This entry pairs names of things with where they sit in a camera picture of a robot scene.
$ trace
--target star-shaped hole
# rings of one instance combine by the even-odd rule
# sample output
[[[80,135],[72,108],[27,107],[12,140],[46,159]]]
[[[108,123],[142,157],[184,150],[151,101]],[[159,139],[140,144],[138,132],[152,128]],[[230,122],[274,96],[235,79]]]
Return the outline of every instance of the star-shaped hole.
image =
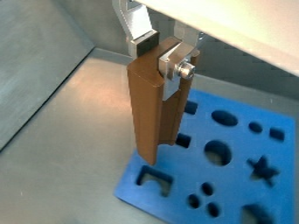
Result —
[[[263,179],[268,186],[274,186],[272,177],[279,174],[279,170],[275,167],[268,166],[266,156],[255,162],[252,159],[247,160],[247,163],[252,167],[251,174],[252,179]]]

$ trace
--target cutout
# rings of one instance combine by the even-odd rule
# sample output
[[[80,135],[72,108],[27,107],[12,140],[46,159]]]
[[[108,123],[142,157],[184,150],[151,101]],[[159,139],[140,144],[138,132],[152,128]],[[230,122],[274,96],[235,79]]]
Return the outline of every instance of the cutout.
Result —
[[[286,133],[280,129],[271,128],[270,136],[280,142],[286,140]]]
[[[146,181],[150,181],[150,180],[154,180],[159,183],[162,187],[160,194],[162,196],[167,197],[171,192],[174,178],[168,174],[144,165],[135,183],[139,186],[142,186],[146,183]]]
[[[211,202],[207,205],[207,211],[211,217],[216,218],[220,216],[220,208],[216,203]]]
[[[251,179],[252,180],[263,179],[267,185],[272,187],[275,185],[272,181],[272,177],[279,174],[279,170],[268,166],[267,157],[266,156],[260,157],[260,159],[256,162],[252,159],[248,159],[247,163],[254,169],[251,173]]]
[[[191,206],[191,208],[194,208],[194,209],[199,208],[202,205],[200,199],[195,194],[191,194],[188,196],[187,202],[188,202],[188,205]]]
[[[184,134],[179,133],[175,143],[187,149],[190,148],[191,140],[192,138],[190,136],[186,136]]]
[[[211,113],[211,117],[215,122],[220,123],[224,126],[236,126],[239,124],[239,119],[224,110],[215,110]]]
[[[199,104],[196,102],[187,101],[186,107],[184,107],[184,113],[187,113],[190,115],[195,115],[198,107],[199,107]]]
[[[255,132],[255,133],[262,133],[263,128],[262,125],[258,122],[251,122],[248,124],[248,128]]]
[[[206,195],[211,196],[214,194],[214,189],[212,189],[212,186],[208,182],[202,184],[200,189],[202,189],[202,191],[204,192]]]
[[[240,224],[274,224],[274,220],[264,208],[258,204],[252,204],[242,207]]]
[[[215,165],[227,165],[231,161],[230,147],[220,141],[210,141],[204,146],[204,154],[207,159]]]

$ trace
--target circular hole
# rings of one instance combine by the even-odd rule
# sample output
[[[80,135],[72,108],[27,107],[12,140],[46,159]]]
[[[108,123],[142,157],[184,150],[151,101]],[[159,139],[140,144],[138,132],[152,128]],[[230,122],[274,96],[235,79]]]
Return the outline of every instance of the circular hole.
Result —
[[[210,141],[204,146],[207,159],[215,165],[227,165],[231,161],[230,147],[220,141]]]
[[[203,183],[200,189],[206,195],[211,196],[214,194],[214,189],[210,183]]]
[[[256,122],[251,122],[248,124],[248,128],[256,133],[260,133],[263,131],[262,125]]]
[[[220,216],[220,208],[219,206],[216,205],[216,203],[210,203],[207,205],[207,210],[208,210],[208,213],[210,213],[210,216],[216,218]]]
[[[239,124],[239,119],[224,110],[215,110],[211,113],[211,117],[215,122],[220,123],[222,125],[236,126]]]
[[[195,194],[188,196],[188,204],[192,208],[198,208],[200,206],[200,199]]]

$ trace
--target blue foam tray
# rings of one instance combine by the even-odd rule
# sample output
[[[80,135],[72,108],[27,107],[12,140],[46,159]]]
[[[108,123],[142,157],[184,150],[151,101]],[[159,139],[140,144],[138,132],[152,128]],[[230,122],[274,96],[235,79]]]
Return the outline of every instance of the blue foam tray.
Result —
[[[168,223],[242,223],[244,211],[295,223],[294,119],[195,90],[186,111],[178,144],[154,166],[135,151],[116,197]]]

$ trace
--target screw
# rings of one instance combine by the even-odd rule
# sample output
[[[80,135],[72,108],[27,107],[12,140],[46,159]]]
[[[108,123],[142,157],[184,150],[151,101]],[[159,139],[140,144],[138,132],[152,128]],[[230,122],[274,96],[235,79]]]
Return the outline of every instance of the screw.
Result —
[[[176,73],[182,76],[186,80],[190,80],[195,74],[195,66],[184,61],[176,68]]]

